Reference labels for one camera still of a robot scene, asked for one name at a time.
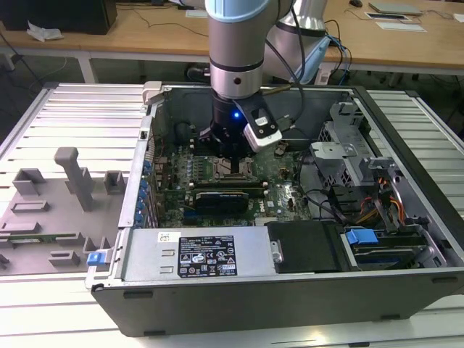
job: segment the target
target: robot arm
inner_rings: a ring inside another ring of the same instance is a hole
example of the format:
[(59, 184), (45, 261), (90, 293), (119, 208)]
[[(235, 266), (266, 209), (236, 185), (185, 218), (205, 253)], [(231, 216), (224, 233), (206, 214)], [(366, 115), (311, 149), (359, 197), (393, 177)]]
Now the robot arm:
[[(198, 0), (175, 0), (199, 6)], [(245, 136), (254, 152), (279, 141), (282, 134), (260, 93), (262, 74), (291, 80), (276, 55), (265, 48), (266, 38), (286, 58), (293, 71), (302, 69), (293, 6), (302, 29), (310, 80), (324, 57), (322, 14), (327, 0), (204, 0), (210, 17), (210, 73), (213, 119), (204, 133), (221, 154), (236, 156)]]

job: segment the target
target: warning label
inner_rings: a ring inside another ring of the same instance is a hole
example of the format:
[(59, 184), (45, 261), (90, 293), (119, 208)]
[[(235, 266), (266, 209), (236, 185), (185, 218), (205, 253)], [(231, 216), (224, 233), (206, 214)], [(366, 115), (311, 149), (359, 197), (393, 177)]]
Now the warning label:
[(179, 238), (181, 278), (236, 276), (236, 263), (233, 236)]

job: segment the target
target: motherboard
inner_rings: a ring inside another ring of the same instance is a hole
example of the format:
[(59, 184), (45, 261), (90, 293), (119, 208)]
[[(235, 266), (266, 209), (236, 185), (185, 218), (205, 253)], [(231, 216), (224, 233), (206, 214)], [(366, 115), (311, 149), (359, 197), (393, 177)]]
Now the motherboard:
[(152, 185), (160, 228), (253, 226), (311, 218), (295, 181), (299, 152), (267, 149), (231, 163), (188, 146), (170, 150), (169, 156), (154, 160)]

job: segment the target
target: floor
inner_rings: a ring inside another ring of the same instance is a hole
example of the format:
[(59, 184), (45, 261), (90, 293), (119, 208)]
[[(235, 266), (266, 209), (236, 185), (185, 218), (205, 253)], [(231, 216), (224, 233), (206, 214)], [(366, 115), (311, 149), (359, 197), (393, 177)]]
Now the floor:
[[(46, 81), (83, 83), (77, 60), (58, 57), (25, 57), (35, 74)], [(147, 80), (184, 81), (186, 64), (177, 62), (146, 62)], [(97, 59), (94, 61), (100, 83), (140, 83), (137, 61)], [(332, 84), (338, 84), (342, 73), (336, 72)], [(345, 85), (364, 86), (367, 89), (393, 89), (388, 86), (391, 74), (382, 72), (351, 72)], [(435, 110), (454, 132), (463, 134), (464, 79), (454, 76), (420, 75), (413, 80), (405, 74), (394, 89), (414, 90)], [(40, 91), (40, 86), (21, 61), (13, 72), (0, 72), (0, 143), (8, 135), (24, 111)]]

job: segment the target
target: green circuit board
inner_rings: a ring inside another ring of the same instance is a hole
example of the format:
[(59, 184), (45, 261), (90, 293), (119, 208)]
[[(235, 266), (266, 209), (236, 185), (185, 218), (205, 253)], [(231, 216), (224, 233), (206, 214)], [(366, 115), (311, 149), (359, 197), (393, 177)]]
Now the green circuit board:
[[(274, 155), (274, 149), (267, 149), (241, 163), (240, 178), (218, 174), (228, 170), (223, 159), (214, 156), (194, 155), (187, 147), (178, 147), (170, 153), (167, 175), (169, 182), (159, 182), (160, 193), (164, 194), (164, 214), (159, 219), (162, 228), (207, 227), (207, 226), (250, 226), (260, 225), (269, 220), (290, 221), (310, 220), (311, 214), (303, 202), (303, 194), (293, 181), (298, 153)], [(240, 188), (236, 180), (245, 182)], [(207, 188), (189, 186), (194, 181)], [(233, 183), (227, 188), (227, 182)], [(186, 197), (195, 197), (199, 192), (247, 192), (248, 210), (236, 215), (197, 215)]]

